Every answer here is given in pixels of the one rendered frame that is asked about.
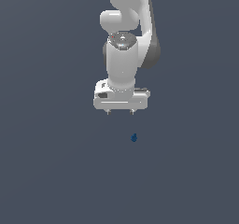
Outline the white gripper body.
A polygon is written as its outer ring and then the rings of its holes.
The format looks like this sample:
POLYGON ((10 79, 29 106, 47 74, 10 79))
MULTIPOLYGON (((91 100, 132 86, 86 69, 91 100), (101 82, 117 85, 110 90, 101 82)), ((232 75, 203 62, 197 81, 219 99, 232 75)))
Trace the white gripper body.
POLYGON ((150 90, 131 87, 128 90, 115 89, 107 84, 107 79, 100 80, 95 85, 93 106, 96 109, 111 111, 127 109, 136 111, 148 107, 150 90))

